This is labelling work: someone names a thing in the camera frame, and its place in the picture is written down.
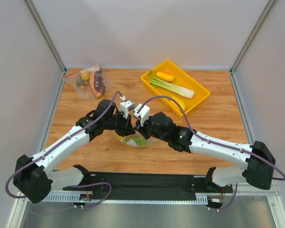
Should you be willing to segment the blue zip top bag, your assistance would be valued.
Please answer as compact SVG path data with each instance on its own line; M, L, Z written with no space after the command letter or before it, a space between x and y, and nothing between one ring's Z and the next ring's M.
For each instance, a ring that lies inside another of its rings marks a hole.
M114 137L120 143L135 148L145 148L155 145L154 142L144 139L144 137L141 136L139 133L135 133L128 136L119 136L116 132L114 132Z

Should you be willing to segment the fake green lettuce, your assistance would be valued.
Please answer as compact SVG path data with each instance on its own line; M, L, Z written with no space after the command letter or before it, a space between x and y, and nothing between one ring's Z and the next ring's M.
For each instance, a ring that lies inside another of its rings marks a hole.
M152 142L144 139L142 136L129 135L126 136L122 143L133 147L146 147L152 145Z

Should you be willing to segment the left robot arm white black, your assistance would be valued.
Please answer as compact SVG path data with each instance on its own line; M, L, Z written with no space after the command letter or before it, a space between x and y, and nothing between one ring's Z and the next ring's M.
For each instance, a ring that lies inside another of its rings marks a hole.
M102 100L95 110L80 118L54 144L31 157L19 157L13 177L14 186L32 203L39 203L53 190L87 184L87 170L82 166L75 165L64 171L56 171L55 168L105 130L115 131L119 136L134 134L129 114L132 109L134 102L131 100L123 100L119 105L108 99Z

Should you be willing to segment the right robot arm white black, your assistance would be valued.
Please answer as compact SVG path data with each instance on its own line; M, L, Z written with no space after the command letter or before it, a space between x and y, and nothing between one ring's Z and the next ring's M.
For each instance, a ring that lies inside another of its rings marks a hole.
M258 189L271 188L276 160L263 142L255 141L250 145L213 138L176 125L162 112L134 116L138 119L135 129L145 139L154 137L179 152L206 154L233 163L230 167L208 170L207 178L215 185L224 187L247 182Z

